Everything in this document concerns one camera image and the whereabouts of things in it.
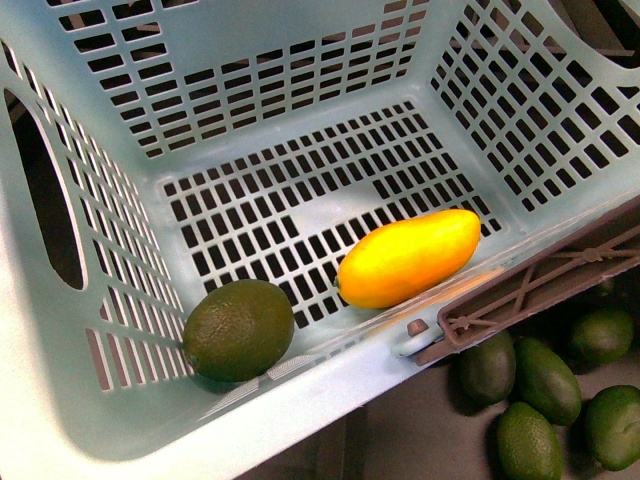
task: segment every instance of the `lime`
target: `lime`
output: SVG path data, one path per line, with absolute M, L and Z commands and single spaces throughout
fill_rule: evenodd
M 633 318 L 622 309 L 601 308 L 571 324 L 569 352 L 595 365 L 624 356 L 633 341 Z
M 183 347 L 199 374 L 241 382 L 282 358 L 293 330 L 293 311 L 282 289 L 262 280 L 238 280 L 196 306 L 185 324 Z

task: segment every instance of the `laundry basket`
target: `laundry basket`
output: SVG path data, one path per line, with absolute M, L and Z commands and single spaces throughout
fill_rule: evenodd
M 433 363 L 412 355 L 444 307 L 640 194 L 639 77 L 546 1 L 0 7 L 4 480 L 233 478 Z M 465 269 L 384 311 L 340 299 L 359 238 L 444 208 L 482 219 Z M 287 292 L 294 340 L 208 382 L 182 328 L 241 278 Z

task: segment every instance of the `yellow fruit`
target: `yellow fruit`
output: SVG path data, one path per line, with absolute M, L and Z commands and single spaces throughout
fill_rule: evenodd
M 408 300 L 460 270 L 480 241 L 480 219 L 469 210 L 443 210 L 377 228 L 340 263 L 340 296 L 362 308 Z

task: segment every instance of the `grid pattern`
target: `grid pattern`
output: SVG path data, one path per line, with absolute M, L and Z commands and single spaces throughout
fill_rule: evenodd
M 371 185 L 379 203 L 304 235 L 296 209 L 341 188 Z M 347 250 L 395 220 L 460 207 L 501 229 L 414 106 L 405 102 L 292 139 L 164 186 L 208 291 L 240 278 L 279 285 L 298 327 L 344 306 L 331 283 Z
M 431 85 L 533 211 L 637 149 L 638 87 L 598 85 L 509 3 L 469 3 Z
M 53 161 L 73 179 L 66 187 L 82 205 L 89 227 L 85 230 L 104 275 L 104 300 L 96 312 L 104 323 L 86 329 L 100 387 L 110 390 L 192 374 L 178 349 L 182 306 L 136 185 L 14 50 L 0 42 L 11 70 L 32 90 L 36 113 L 58 134 L 49 138 L 59 142 L 56 150 L 62 152 Z
M 195 6 L 197 0 L 140 0 L 111 8 L 49 4 L 127 128 L 154 158 L 404 76 L 427 2 L 390 2 L 375 23 L 186 75 L 174 69 L 157 12 L 167 15 L 167 9 Z

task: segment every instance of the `light blue plastic basket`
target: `light blue plastic basket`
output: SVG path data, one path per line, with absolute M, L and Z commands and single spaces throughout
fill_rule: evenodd
M 640 193 L 638 74 L 546 2 L 0 8 L 5 480 L 233 478 L 419 372 L 448 302 Z M 452 207 L 483 222 L 462 272 L 386 311 L 340 300 L 359 238 Z M 208 384 L 185 319 L 247 277 L 288 293 L 293 344 Z

